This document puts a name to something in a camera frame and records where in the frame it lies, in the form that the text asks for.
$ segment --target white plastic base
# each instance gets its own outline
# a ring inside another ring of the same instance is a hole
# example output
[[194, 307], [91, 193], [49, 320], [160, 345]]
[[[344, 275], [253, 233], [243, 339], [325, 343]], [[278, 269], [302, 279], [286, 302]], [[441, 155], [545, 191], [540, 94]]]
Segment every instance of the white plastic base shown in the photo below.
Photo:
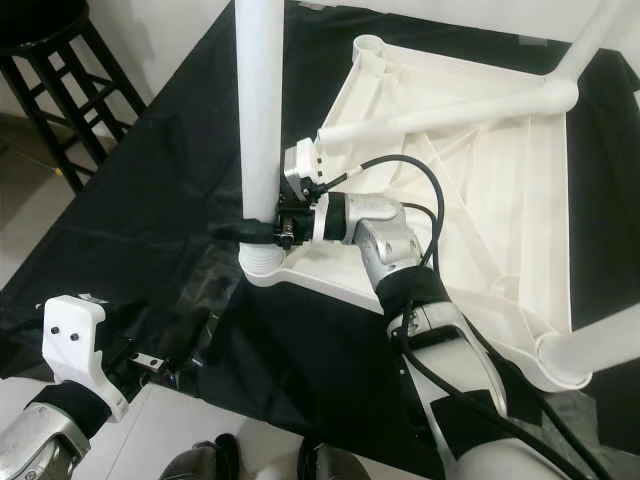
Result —
[[[522, 91], [540, 77], [385, 44], [354, 41], [354, 64], [323, 128]], [[438, 176], [446, 218], [442, 277], [454, 302], [508, 358], [548, 391], [580, 388], [549, 375], [536, 339], [571, 331], [564, 115], [526, 116], [322, 147], [323, 178], [390, 153], [422, 160]], [[386, 164], [337, 190], [385, 193], [435, 210], [428, 182], [410, 165]], [[424, 247], [429, 219], [407, 212]], [[309, 244], [291, 251], [259, 286], [294, 283], [381, 313], [357, 247]]]

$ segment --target white vertical pole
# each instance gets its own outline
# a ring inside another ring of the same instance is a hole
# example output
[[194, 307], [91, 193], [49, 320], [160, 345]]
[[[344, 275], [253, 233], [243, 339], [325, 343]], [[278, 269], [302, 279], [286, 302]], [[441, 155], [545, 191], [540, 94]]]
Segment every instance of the white vertical pole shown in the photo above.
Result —
[[541, 363], [560, 379], [640, 358], [640, 304], [567, 335], [547, 335], [538, 348]]
[[[284, 0], [236, 0], [243, 216], [273, 222], [280, 188]], [[268, 275], [284, 254], [275, 245], [240, 244], [249, 276]]]

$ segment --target stool leg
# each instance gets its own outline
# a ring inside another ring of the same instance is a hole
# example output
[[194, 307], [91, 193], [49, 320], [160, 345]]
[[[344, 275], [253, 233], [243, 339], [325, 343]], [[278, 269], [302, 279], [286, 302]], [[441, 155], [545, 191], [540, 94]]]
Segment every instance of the stool leg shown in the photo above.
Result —
[[13, 59], [9, 57], [0, 59], [0, 70], [2, 70], [2, 74], [18, 99], [18, 102], [20, 102], [22, 109], [31, 121], [35, 123], [38, 133], [40, 133], [40, 136], [49, 148], [49, 151], [53, 155], [58, 168], [69, 183], [69, 186], [75, 193], [79, 193], [83, 187], [82, 181], [80, 180], [77, 172], [71, 166], [71, 163], [64, 152], [64, 148], [62, 148], [55, 133], [53, 133], [53, 129], [49, 126], [47, 121], [39, 115], [38, 112], [40, 111], [40, 108], [38, 107], [35, 99], [31, 96], [29, 87], [22, 78], [22, 75], [20, 74], [18, 67], [16, 67]]
[[[87, 99], [91, 100], [92, 98], [95, 98], [96, 95], [98, 95], [98, 89], [93, 84], [91, 78], [89, 78], [89, 75], [87, 75], [87, 71], [84, 69], [80, 59], [78, 59], [78, 56], [71, 48], [71, 45], [68, 43], [64, 44], [60, 47], [58, 53], [64, 63], [69, 67], [71, 75], [76, 79], [76, 82], [78, 82], [78, 85], [87, 96]], [[120, 125], [118, 125], [118, 121], [114, 117], [113, 113], [111, 113], [107, 103], [104, 100], [101, 100], [96, 103], [95, 109], [98, 116], [107, 126], [114, 138], [118, 141], [122, 140], [124, 132]]]
[[142, 98], [140, 98], [136, 89], [133, 88], [127, 75], [113, 57], [109, 47], [104, 43], [104, 40], [102, 40], [102, 37], [91, 22], [87, 22], [87, 25], [82, 30], [82, 38], [87, 42], [87, 45], [107, 71], [111, 80], [116, 84], [118, 90], [120, 90], [124, 98], [127, 99], [133, 111], [136, 112], [138, 116], [142, 115], [142, 112], [144, 112], [146, 108]]
[[101, 165], [105, 158], [107, 158], [107, 152], [102, 145], [100, 145], [98, 138], [91, 130], [91, 127], [89, 127], [82, 113], [80, 113], [80, 109], [73, 101], [64, 83], [62, 83], [62, 80], [56, 75], [56, 71], [53, 65], [51, 65], [51, 61], [49, 61], [49, 57], [46, 54], [36, 54], [29, 57], [29, 61], [47, 88], [51, 98], [53, 98], [58, 108], [71, 123], [73, 130], [89, 152], [89, 155], [91, 155], [96, 164]]

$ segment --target white plastic frame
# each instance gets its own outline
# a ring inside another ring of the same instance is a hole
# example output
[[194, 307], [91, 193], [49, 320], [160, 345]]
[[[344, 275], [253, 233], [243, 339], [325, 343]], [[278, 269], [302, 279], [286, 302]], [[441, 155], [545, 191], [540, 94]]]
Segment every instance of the white plastic frame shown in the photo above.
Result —
[[[333, 148], [344, 147], [344, 145], [356, 141], [376, 142], [385, 137], [402, 137], [415, 132], [469, 124], [482, 125], [504, 118], [561, 115], [573, 108], [577, 102], [579, 93], [577, 79], [596, 54], [625, 3], [626, 0], [602, 0], [579, 38], [568, 50], [557, 68], [548, 75], [522, 74], [529, 78], [523, 82], [515, 82], [511, 88], [506, 88], [504, 92], [494, 92], [486, 98], [474, 98], [472, 101], [446, 104], [440, 108], [376, 117], [369, 121], [357, 119], [352, 123], [325, 125], [318, 131], [316, 145], [319, 150], [331, 154]], [[275, 217], [275, 201], [268, 202], [267, 199], [275, 198], [277, 192], [277, 181], [273, 179], [276, 177], [278, 168], [275, 159], [279, 159], [280, 151], [279, 147], [275, 146], [273, 138], [276, 133], [270, 129], [277, 125], [279, 131], [280, 110], [269, 108], [268, 100], [271, 102], [275, 99], [281, 100], [283, 25], [281, 17], [278, 16], [278, 11], [281, 9], [282, 0], [240, 0], [236, 3], [244, 214], [245, 218], [258, 218], [262, 221], [269, 221]], [[256, 15], [258, 11], [262, 12], [262, 15]], [[249, 17], [253, 19], [264, 18], [265, 20], [252, 23]], [[271, 35], [270, 40], [266, 38], [266, 34]], [[361, 43], [355, 45], [354, 58], [359, 56], [358, 61], [368, 62], [370, 63], [369, 67], [375, 69], [376, 49], [382, 48], [384, 44], [381, 44], [381, 40], [375, 37], [360, 40]], [[251, 123], [246, 121], [248, 118], [252, 119]], [[256, 179], [260, 179], [260, 182], [266, 185], [256, 188]], [[259, 206], [255, 208], [256, 211], [259, 210], [258, 214], [252, 213], [252, 205]], [[341, 252], [335, 249], [330, 253], [341, 255]], [[348, 271], [347, 268], [344, 272], [344, 281], [323, 280], [312, 271], [296, 271], [290, 268], [292, 264], [297, 262], [296, 256], [300, 255], [304, 255], [304, 253], [297, 250], [285, 259], [282, 252], [275, 248], [241, 245], [240, 262], [247, 278], [256, 285], [268, 286], [288, 281], [373, 311], [380, 311], [380, 306], [375, 298], [363, 296], [357, 288], [355, 290], [348, 286], [345, 288], [345, 285], [350, 285], [351, 278], [361, 280], [361, 272]], [[565, 261], [568, 263], [568, 241]], [[522, 317], [527, 316], [517, 306], [514, 313]], [[552, 351], [562, 348], [559, 345], [570, 344], [573, 347], [574, 357], [587, 353], [584, 348], [585, 345], [590, 344], [589, 342], [570, 340], [574, 338], [570, 334], [570, 324], [568, 328], [562, 326], [552, 328], [545, 327], [544, 324], [532, 326], [524, 318], [523, 322], [524, 330], [522, 331], [528, 332], [525, 333], [525, 337], [532, 340], [537, 338], [538, 343], [535, 341], [532, 343], [529, 340], [526, 342], [527, 348], [524, 350], [518, 348], [517, 345], [508, 343], [498, 342], [496, 346], [503, 354], [515, 361], [534, 384], [542, 389], [553, 391], [581, 388], [588, 383], [590, 373], [584, 375], [584, 372], [572, 370], [572, 364], [566, 360], [566, 356], [555, 355], [552, 361], [546, 363], [540, 361], [541, 352], [548, 352], [549, 355], [552, 355]], [[621, 323], [613, 322], [613, 324], [619, 326]], [[560, 335], [564, 340], [558, 340], [554, 337], [553, 342], [549, 341], [551, 335], [555, 334]], [[592, 339], [593, 335], [584, 334], [582, 338], [584, 337]], [[626, 353], [626, 355], [617, 356], [617, 360], [622, 361], [622, 358], [635, 357], [636, 353], [640, 352], [630, 349]], [[596, 355], [596, 357], [603, 359], [606, 355]], [[603, 360], [602, 362], [592, 362], [590, 365], [595, 371], [610, 366], [610, 363], [610, 360], [608, 362]]]

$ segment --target white plastic bracket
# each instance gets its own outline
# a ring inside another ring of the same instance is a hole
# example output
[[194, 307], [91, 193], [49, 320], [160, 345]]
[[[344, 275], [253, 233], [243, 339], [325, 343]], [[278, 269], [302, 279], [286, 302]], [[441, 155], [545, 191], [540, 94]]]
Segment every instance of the white plastic bracket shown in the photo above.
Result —
[[314, 183], [322, 180], [322, 164], [320, 155], [313, 140], [304, 138], [295, 147], [286, 150], [284, 154], [284, 176], [299, 200], [305, 200], [302, 179], [309, 177]]
[[102, 371], [102, 351], [95, 351], [96, 329], [106, 317], [97, 303], [63, 295], [44, 306], [42, 357], [56, 382], [71, 380], [98, 395], [120, 421], [129, 409], [122, 393]]

